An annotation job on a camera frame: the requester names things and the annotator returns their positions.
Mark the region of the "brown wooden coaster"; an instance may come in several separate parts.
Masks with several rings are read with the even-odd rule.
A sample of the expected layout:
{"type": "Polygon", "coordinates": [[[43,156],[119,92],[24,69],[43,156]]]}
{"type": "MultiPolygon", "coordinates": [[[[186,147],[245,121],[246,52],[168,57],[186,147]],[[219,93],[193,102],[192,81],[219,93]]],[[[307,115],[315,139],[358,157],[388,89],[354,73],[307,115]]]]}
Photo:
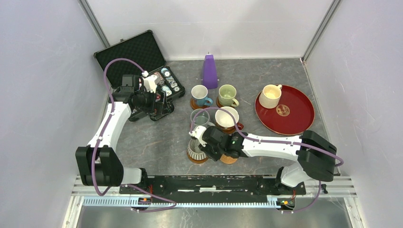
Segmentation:
{"type": "Polygon", "coordinates": [[[219,124],[215,124],[222,132],[226,133],[226,134],[232,134],[236,131],[236,128],[234,126],[229,127],[229,128],[225,128],[220,126],[219,124]]]}
{"type": "Polygon", "coordinates": [[[190,106],[191,106],[191,108],[192,108],[193,110],[196,110],[196,109],[204,109],[204,108],[210,107],[209,105],[202,105],[202,106],[197,105],[196,100],[195,100],[194,98],[191,98],[191,99],[190,99],[190,106]]]}
{"type": "Polygon", "coordinates": [[[217,106],[219,108],[232,107],[233,99],[224,99],[224,98],[221,98],[221,97],[217,97],[216,104],[217,104],[217,106]]]}

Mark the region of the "woven rattan coaster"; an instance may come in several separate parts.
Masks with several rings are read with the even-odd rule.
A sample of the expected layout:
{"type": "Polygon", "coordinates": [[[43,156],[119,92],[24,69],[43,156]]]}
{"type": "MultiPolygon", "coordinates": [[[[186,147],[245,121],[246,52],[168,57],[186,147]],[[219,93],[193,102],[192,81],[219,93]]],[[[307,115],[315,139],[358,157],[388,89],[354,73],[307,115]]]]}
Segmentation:
{"type": "Polygon", "coordinates": [[[220,158],[220,161],[223,162],[224,164],[234,164],[237,160],[238,158],[233,158],[225,154],[223,154],[220,158]]]}

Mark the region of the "grey striped mug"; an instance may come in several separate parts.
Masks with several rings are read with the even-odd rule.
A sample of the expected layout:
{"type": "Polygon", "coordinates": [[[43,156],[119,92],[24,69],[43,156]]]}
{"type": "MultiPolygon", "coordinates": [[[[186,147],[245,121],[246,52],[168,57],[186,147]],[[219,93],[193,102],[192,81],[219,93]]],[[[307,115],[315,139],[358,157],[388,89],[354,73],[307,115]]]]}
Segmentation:
{"type": "Polygon", "coordinates": [[[199,143],[196,139],[191,139],[187,147],[187,155],[190,155],[195,160],[202,160],[207,157],[207,155],[200,150],[199,143]]]}

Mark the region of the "white red-handled mug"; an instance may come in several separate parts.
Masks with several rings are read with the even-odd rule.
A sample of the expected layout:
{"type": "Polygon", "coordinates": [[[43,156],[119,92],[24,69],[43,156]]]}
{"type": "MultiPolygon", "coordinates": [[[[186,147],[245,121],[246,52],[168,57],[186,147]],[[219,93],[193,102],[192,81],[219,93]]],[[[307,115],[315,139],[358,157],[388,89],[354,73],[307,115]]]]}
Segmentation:
{"type": "Polygon", "coordinates": [[[222,127],[229,128],[237,126],[240,130],[244,128],[243,124],[239,122],[239,113],[232,107],[223,107],[215,113],[215,124],[222,127]]]}

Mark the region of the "grey-green mug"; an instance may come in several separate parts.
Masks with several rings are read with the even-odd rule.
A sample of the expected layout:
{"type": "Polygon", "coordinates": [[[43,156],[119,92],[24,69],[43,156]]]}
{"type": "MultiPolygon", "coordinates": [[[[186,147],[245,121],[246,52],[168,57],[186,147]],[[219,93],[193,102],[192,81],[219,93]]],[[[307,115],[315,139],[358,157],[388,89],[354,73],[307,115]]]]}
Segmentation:
{"type": "Polygon", "coordinates": [[[208,128],[209,126],[214,126],[214,123],[211,121],[211,117],[208,111],[204,111],[202,109],[193,110],[190,116],[190,121],[193,130],[198,126],[204,126],[206,128],[208,128]]]}

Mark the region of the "orange-brown wooden coaster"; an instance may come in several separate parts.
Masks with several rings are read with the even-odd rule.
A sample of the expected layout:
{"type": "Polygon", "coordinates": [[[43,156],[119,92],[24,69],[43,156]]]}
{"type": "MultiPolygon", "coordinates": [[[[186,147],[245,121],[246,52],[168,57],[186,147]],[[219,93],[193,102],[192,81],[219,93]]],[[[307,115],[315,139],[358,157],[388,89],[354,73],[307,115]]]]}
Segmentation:
{"type": "Polygon", "coordinates": [[[187,156],[188,156],[188,159],[191,162],[196,163],[196,164],[201,164],[201,163],[204,163],[204,162],[206,162],[208,160],[208,157],[206,157],[205,159],[202,159],[202,160],[195,160],[190,155],[187,155],[187,156]]]}

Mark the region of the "blue white mug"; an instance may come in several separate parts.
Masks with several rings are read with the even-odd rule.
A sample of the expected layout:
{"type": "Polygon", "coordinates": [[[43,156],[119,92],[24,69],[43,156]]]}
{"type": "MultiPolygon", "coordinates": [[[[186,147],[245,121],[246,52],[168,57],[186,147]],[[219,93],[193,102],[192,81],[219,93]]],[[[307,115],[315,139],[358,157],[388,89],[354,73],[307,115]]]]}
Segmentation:
{"type": "Polygon", "coordinates": [[[191,90],[191,95],[199,107],[211,106],[213,104],[213,100],[208,97],[208,89],[203,85],[194,86],[191,90]]]}

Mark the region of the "light green mug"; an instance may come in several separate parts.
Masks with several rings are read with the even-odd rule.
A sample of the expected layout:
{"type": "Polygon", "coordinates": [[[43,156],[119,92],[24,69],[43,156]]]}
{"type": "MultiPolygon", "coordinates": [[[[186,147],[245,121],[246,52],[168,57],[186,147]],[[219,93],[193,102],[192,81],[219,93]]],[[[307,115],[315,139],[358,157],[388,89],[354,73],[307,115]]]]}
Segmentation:
{"type": "Polygon", "coordinates": [[[239,101],[236,99],[236,95],[237,95],[237,90],[232,85],[222,85],[219,88],[218,97],[221,97],[221,98],[224,98],[224,99],[233,99],[232,107],[238,107],[239,106],[239,101]]]}

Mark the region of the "black poker chip case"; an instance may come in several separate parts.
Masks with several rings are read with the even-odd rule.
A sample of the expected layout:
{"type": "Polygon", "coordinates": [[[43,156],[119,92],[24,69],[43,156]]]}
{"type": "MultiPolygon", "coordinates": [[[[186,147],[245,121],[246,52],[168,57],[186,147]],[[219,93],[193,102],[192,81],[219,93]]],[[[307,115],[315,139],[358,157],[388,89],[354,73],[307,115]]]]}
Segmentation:
{"type": "Polygon", "coordinates": [[[94,58],[107,72],[107,80],[115,91],[122,85],[123,75],[143,78],[142,72],[147,71],[160,77],[157,92],[164,91],[168,101],[173,102],[185,95],[184,86],[167,66],[152,30],[95,52],[94,58]]]}

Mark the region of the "cream yellow mug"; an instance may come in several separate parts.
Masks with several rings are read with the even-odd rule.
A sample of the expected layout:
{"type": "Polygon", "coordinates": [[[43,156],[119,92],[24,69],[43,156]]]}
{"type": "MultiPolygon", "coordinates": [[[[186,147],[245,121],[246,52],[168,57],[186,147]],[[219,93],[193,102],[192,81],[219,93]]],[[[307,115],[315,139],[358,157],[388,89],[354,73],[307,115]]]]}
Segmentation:
{"type": "Polygon", "coordinates": [[[282,95],[282,85],[266,85],[260,93],[259,103],[267,109],[275,108],[282,95]]]}

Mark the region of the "red round tray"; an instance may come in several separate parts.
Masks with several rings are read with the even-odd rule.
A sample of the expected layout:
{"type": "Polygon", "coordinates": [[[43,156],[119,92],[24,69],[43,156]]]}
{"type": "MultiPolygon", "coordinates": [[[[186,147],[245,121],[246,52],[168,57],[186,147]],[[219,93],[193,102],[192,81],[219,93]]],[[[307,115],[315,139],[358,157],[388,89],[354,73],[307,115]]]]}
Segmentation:
{"type": "Polygon", "coordinates": [[[255,112],[260,122],[269,130],[282,135],[298,135],[309,129],[315,119],[310,99],[300,90],[282,86],[282,96],[275,108],[267,109],[255,100],[255,112]]]}

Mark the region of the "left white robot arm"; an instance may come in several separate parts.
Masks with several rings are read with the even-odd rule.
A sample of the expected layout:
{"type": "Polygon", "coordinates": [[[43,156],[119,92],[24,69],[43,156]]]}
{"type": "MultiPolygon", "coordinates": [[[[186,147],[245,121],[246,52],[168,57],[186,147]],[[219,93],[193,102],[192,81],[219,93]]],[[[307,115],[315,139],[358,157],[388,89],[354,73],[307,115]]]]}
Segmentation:
{"type": "Polygon", "coordinates": [[[122,85],[111,94],[107,112],[95,136],[75,153],[79,174],[85,186],[117,187],[131,184],[137,193],[149,189],[141,168],[125,168],[115,149],[123,126],[136,114],[156,121],[174,110],[168,87],[161,76],[124,75],[122,85]]]}

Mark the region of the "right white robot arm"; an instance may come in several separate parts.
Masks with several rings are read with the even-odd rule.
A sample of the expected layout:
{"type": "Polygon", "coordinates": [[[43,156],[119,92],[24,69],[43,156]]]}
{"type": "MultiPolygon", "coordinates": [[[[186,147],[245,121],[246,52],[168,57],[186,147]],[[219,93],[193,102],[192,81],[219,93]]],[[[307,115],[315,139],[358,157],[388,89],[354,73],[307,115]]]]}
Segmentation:
{"type": "Polygon", "coordinates": [[[246,132],[227,134],[215,126],[198,126],[189,134],[198,140],[200,150],[215,161],[223,156],[234,159],[273,157],[293,161],[293,164],[279,169],[274,181],[276,191],[281,194],[309,179],[331,182],[335,167],[343,163],[336,155],[337,148],[311,130],[292,137],[267,137],[246,132]]]}

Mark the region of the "purple metronome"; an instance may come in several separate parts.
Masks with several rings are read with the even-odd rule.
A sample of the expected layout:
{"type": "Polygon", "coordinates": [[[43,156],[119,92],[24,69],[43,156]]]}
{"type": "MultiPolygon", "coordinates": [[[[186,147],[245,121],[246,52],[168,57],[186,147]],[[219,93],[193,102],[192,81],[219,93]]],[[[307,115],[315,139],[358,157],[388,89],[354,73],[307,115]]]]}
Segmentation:
{"type": "Polygon", "coordinates": [[[218,75],[213,54],[207,54],[204,58],[201,79],[207,89],[218,87],[218,75]]]}

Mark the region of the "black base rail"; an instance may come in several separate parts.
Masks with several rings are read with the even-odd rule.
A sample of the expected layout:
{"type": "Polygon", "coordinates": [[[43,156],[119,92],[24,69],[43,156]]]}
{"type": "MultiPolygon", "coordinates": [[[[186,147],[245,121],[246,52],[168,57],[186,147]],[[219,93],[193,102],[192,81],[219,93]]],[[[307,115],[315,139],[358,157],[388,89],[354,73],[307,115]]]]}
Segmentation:
{"type": "Polygon", "coordinates": [[[263,203],[267,196],[305,195],[303,182],[296,187],[277,183],[265,175],[149,176],[138,187],[152,193],[155,203],[161,198],[177,203],[263,203]]]}

